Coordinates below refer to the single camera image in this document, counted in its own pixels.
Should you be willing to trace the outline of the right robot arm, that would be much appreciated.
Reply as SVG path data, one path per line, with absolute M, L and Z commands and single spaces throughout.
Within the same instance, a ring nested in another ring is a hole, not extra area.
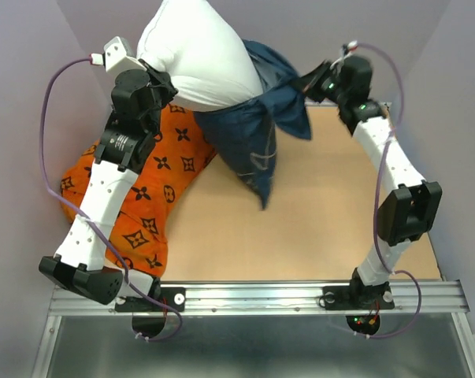
M 373 245 L 349 284 L 325 294 L 329 307 L 391 307 L 389 278 L 411 243 L 432 228 L 443 194 L 440 184 L 424 178 L 399 145 L 384 107 L 370 97 L 372 77 L 368 59 L 349 55 L 322 62 L 292 84 L 315 102 L 328 99 L 337 105 L 340 120 L 377 171 Z

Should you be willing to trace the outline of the blue pillowcase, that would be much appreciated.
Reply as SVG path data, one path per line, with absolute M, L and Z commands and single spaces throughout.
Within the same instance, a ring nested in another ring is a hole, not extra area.
M 245 39 L 243 44 L 264 93 L 227 109 L 195 112 L 194 117 L 206 141 L 265 209 L 276 167 L 276 129 L 304 140 L 312 138 L 312 131 L 305 97 L 290 85 L 299 78 L 297 70 L 263 43 Z

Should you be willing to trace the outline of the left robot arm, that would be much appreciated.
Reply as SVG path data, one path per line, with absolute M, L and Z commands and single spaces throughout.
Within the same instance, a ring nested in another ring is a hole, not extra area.
M 128 267 L 105 265 L 109 236 L 122 204 L 160 134 L 161 112 L 177 91 L 166 72 L 119 73 L 113 109 L 95 148 L 91 177 L 68 235 L 39 271 L 59 287 L 107 305 L 119 294 Z

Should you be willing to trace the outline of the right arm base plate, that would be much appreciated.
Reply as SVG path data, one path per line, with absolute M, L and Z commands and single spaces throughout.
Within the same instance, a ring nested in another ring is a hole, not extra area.
M 351 287 L 335 285 L 322 288 L 320 307 L 328 311 L 394 309 L 395 303 L 388 283 L 379 286 Z

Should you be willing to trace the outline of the white pillow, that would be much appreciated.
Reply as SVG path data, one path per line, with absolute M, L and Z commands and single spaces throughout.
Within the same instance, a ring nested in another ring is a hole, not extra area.
M 144 28 L 137 58 L 170 75 L 173 104 L 210 112 L 263 93 L 243 40 L 208 1 L 163 1 Z

